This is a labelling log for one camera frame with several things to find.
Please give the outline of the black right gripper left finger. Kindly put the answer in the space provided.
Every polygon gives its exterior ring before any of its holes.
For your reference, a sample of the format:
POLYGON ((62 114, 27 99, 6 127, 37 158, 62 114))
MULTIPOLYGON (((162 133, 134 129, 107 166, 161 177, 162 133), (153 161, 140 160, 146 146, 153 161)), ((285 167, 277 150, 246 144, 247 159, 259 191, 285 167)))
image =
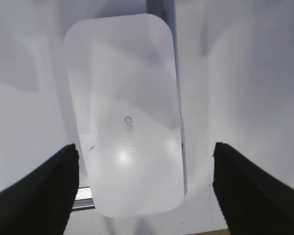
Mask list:
POLYGON ((62 235, 78 190, 78 151, 66 145, 0 192, 0 235, 62 235))

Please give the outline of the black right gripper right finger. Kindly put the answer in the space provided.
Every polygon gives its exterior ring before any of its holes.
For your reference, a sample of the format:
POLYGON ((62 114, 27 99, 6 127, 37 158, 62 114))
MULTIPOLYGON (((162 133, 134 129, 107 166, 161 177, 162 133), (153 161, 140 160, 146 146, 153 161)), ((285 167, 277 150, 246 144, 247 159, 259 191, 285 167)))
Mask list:
POLYGON ((213 189, 232 235, 294 235, 293 188, 226 143, 213 156, 213 189))

